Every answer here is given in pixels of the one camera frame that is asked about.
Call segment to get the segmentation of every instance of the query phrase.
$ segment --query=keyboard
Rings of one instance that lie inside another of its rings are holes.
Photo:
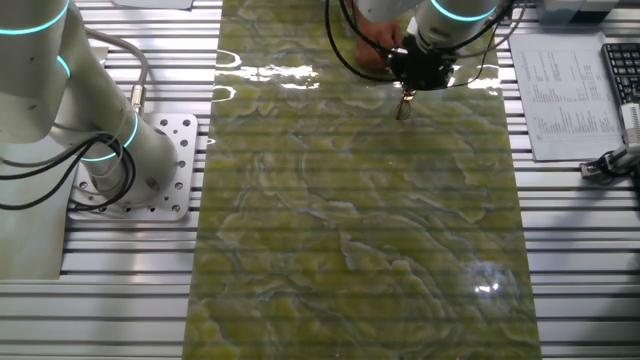
[[[602,56],[618,106],[638,101],[640,44],[605,44]]]

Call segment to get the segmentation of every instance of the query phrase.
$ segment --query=perforated plate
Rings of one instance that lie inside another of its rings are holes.
[[[198,136],[198,120],[193,115],[182,114],[145,114],[145,121],[161,129],[173,141],[178,152],[176,174],[166,189],[145,204],[135,207],[111,205],[101,211],[69,213],[76,221],[112,222],[167,222],[179,221],[189,210],[191,192],[191,174],[196,152]],[[74,184],[83,189],[95,192],[87,170],[80,166]],[[102,196],[90,196],[77,189],[71,192],[71,198],[87,204],[100,204],[105,201]]]

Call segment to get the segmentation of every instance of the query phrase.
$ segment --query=marble slab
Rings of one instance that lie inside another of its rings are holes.
[[[541,358],[495,53],[407,121],[321,2],[225,0],[217,59],[184,359]]]

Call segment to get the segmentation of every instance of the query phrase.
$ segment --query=end effector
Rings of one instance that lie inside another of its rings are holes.
[[[446,88],[457,50],[481,31],[500,0],[360,0],[363,16],[388,21],[417,7],[401,47],[387,64],[406,92]]]

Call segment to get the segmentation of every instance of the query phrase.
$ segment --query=black cable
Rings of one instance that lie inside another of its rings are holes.
[[[631,173],[633,172],[633,168],[630,168],[629,170],[625,171],[624,173],[615,173],[615,172],[609,170],[609,163],[607,162],[607,155],[611,155],[612,153],[613,153],[613,151],[607,151],[606,153],[604,153],[598,159],[598,168],[599,168],[600,172],[602,174],[604,174],[605,176],[610,177],[612,179],[618,179],[618,178],[623,178],[623,177],[630,176]]]
[[[87,142],[86,142],[87,144],[82,149],[80,154],[78,154],[78,156],[73,160],[73,162],[71,162],[71,164],[69,165],[69,167],[65,171],[65,173],[62,176],[62,178],[60,179],[60,181],[53,187],[53,189],[51,189],[51,191],[46,193],[44,196],[42,196],[42,197],[40,197],[40,198],[30,202],[30,203],[22,204],[22,205],[0,204],[0,209],[1,210],[8,210],[8,211],[27,210],[27,209],[30,209],[32,207],[38,206],[38,205],[42,204],[43,202],[49,200],[64,185],[64,183],[67,181],[67,179],[69,178],[71,173],[75,170],[75,168],[78,165],[78,163],[80,162],[80,160],[87,154],[87,152],[91,149],[91,147],[93,145],[95,145],[97,142],[102,141],[103,139],[104,139],[103,136],[96,136],[96,137],[91,138],[90,140],[87,140]]]
[[[15,175],[0,175],[0,180],[6,181],[6,180],[20,180],[20,179],[26,179],[29,177],[33,177],[39,174],[42,174],[44,172],[47,172],[57,166],[59,166],[60,164],[64,163],[65,161],[67,161],[69,158],[71,158],[74,154],[76,154],[80,149],[82,149],[83,147],[87,146],[89,143],[95,144],[95,142],[97,140],[98,137],[92,137],[88,140],[86,140],[85,142],[76,145],[75,146],[75,150],[70,151],[68,154],[60,157],[59,159],[56,159],[55,161],[51,162],[50,164],[41,167],[39,169],[33,170],[33,171],[29,171],[26,173],[22,173],[22,174],[15,174]]]
[[[484,53],[484,56],[482,56],[482,64],[480,64],[480,71],[478,71],[478,75],[476,75],[475,78],[473,78],[473,80],[468,81],[466,84],[457,84],[457,85],[451,85],[449,86],[449,88],[452,87],[459,87],[459,86],[467,86],[469,84],[471,84],[472,82],[478,80],[480,78],[480,76],[482,75],[482,70],[484,70],[484,64],[487,61],[487,54],[489,54],[489,48],[491,47],[491,44],[493,44],[493,39],[496,37],[496,32],[498,31],[498,26],[496,26],[493,29],[493,33],[491,34],[491,38],[489,39],[489,44],[487,45],[487,52]]]
[[[125,197],[125,195],[129,193],[129,190],[131,190],[131,188],[133,187],[133,184],[135,183],[136,166],[135,166],[135,162],[133,161],[133,157],[131,156],[131,153],[129,153],[129,150],[127,150],[126,148],[123,148],[123,156],[124,156],[123,158],[124,161],[122,162],[122,167],[124,170],[125,181],[122,182],[122,187],[111,199],[98,205],[84,204],[77,200],[71,199],[70,202],[76,204],[76,206],[72,208],[68,208],[67,210],[71,212],[99,210],[102,208],[106,208],[109,205],[113,205],[116,202],[120,201],[123,197]]]
[[[349,23],[351,30],[353,30],[362,40],[364,40],[364,42],[366,42],[369,46],[371,46],[372,48],[377,50],[379,53],[382,53],[384,55],[388,55],[391,52],[391,49],[387,49],[384,46],[381,46],[380,44],[373,42],[373,40],[366,37],[360,31],[360,29],[358,28],[358,25],[356,25],[353,22],[353,20],[351,20],[351,16],[349,15],[349,10],[347,10],[347,5],[345,4],[344,0],[340,0],[340,8],[342,9],[342,15],[344,15],[345,19],[347,20],[347,23]]]
[[[363,74],[360,71],[358,71],[358,69],[354,68],[351,64],[349,64],[349,62],[342,56],[342,54],[340,53],[340,50],[338,49],[338,46],[336,45],[335,40],[333,39],[333,33],[331,32],[331,19],[330,19],[331,11],[329,7],[329,1],[330,0],[325,0],[325,9],[324,9],[325,28],[327,30],[327,37],[329,38],[329,43],[331,44],[331,48],[333,49],[333,52],[336,54],[336,57],[338,57],[338,60],[340,60],[342,65],[344,65],[347,69],[349,69],[349,71],[351,71],[355,75],[366,80],[376,81],[376,82],[388,82],[388,83],[397,81],[396,79],[379,78],[379,77]]]

